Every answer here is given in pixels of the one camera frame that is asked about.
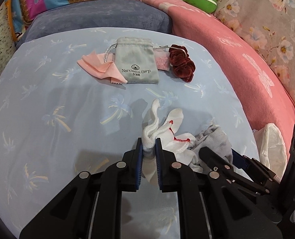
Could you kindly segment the blue palm print sheet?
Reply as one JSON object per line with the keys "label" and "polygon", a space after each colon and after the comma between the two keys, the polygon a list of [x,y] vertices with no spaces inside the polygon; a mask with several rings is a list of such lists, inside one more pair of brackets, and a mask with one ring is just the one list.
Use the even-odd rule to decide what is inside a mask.
{"label": "blue palm print sheet", "polygon": [[[182,45],[196,65],[190,84],[160,72],[158,84],[114,85],[85,72],[83,55],[103,53],[120,37]],[[191,40],[159,32],[92,28],[26,42],[0,77],[0,218],[21,230],[80,171],[104,171],[133,149],[159,99],[164,121],[176,108],[177,135],[219,125],[240,154],[258,151],[243,107],[219,64]]]}

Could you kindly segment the small pink packet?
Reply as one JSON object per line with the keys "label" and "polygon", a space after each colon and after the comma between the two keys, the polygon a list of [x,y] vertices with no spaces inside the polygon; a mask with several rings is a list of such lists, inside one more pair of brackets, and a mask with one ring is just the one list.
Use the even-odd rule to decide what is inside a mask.
{"label": "small pink packet", "polygon": [[169,71],[170,62],[169,62],[169,52],[167,49],[155,49],[154,57],[156,61],[156,66],[158,70]]}

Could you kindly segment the white plastic trash bag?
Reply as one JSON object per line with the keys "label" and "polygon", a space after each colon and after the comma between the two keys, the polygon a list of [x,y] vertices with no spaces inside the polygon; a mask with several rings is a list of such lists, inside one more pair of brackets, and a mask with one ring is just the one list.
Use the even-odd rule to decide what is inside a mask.
{"label": "white plastic trash bag", "polygon": [[287,165],[285,142],[279,128],[268,123],[264,128],[254,131],[259,161],[276,174],[278,181],[284,175]]}

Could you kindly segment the dark red velvet scrunchie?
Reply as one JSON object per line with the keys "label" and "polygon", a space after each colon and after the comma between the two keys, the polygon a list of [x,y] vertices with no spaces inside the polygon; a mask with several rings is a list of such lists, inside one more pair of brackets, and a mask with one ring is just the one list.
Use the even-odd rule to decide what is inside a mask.
{"label": "dark red velvet scrunchie", "polygon": [[190,83],[194,77],[196,66],[190,59],[188,50],[184,46],[173,44],[169,48],[169,61],[173,74],[186,83]]}

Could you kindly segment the floral grey bedding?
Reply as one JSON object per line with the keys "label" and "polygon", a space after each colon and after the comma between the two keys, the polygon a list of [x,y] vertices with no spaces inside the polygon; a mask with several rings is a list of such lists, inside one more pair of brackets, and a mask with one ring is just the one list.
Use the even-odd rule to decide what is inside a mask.
{"label": "floral grey bedding", "polygon": [[295,104],[295,0],[217,0],[214,16],[268,64]]}

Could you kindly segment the white sock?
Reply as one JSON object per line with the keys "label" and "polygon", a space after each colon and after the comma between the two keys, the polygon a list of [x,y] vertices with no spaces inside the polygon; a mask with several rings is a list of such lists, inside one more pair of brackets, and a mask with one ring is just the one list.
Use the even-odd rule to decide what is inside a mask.
{"label": "white sock", "polygon": [[160,125],[157,111],[160,108],[158,99],[154,99],[151,105],[150,114],[152,123],[143,129],[143,176],[152,185],[158,185],[156,153],[153,148],[156,139],[161,140],[162,149],[174,153],[176,160],[189,167],[193,171],[202,173],[204,168],[200,165],[200,160],[192,149],[196,146],[196,138],[191,133],[176,135],[183,119],[183,110],[180,108],[171,110],[165,122]]}

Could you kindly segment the grey-blue velvet pillow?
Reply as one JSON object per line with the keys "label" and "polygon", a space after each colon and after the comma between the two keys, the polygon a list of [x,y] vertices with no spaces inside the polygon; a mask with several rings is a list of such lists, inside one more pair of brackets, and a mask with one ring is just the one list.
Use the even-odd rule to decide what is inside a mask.
{"label": "grey-blue velvet pillow", "polygon": [[72,3],[39,14],[16,48],[54,33],[91,27],[124,27],[170,34],[172,19],[165,12],[137,0],[93,0]]}

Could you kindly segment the grey velvet drawstring pouch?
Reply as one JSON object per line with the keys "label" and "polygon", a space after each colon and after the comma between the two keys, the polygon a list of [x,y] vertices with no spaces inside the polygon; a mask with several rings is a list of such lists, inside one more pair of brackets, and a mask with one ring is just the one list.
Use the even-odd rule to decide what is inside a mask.
{"label": "grey velvet drawstring pouch", "polygon": [[104,55],[115,51],[115,65],[128,83],[158,84],[159,74],[150,39],[137,37],[120,37]]}

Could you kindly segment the pink cleaning cloth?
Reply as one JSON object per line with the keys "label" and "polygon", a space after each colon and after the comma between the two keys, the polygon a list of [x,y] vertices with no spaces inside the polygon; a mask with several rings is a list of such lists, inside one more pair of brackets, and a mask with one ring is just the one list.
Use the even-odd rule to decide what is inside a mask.
{"label": "pink cleaning cloth", "polygon": [[115,55],[107,54],[107,61],[104,61],[105,53],[97,54],[95,51],[83,55],[77,61],[78,65],[91,76],[98,79],[109,79],[113,84],[127,84],[128,81],[118,70],[115,64]]}

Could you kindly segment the grey dirty sock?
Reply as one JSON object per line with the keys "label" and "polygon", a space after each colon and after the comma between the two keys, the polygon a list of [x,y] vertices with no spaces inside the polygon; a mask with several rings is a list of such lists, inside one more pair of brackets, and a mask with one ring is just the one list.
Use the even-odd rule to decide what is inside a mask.
{"label": "grey dirty sock", "polygon": [[199,151],[203,147],[208,147],[226,162],[232,164],[232,145],[219,125],[211,125],[196,136],[195,143],[191,148],[196,156],[192,158],[189,167],[195,172],[207,174],[211,169],[199,157]]}

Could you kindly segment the pink towel blanket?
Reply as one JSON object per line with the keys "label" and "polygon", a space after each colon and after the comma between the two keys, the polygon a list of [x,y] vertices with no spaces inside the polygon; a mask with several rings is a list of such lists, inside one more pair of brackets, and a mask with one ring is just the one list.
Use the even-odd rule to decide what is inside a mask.
{"label": "pink towel blanket", "polygon": [[266,62],[214,16],[182,0],[138,0],[167,13],[172,32],[206,48],[218,62],[254,129],[274,123],[290,148],[295,105]]}

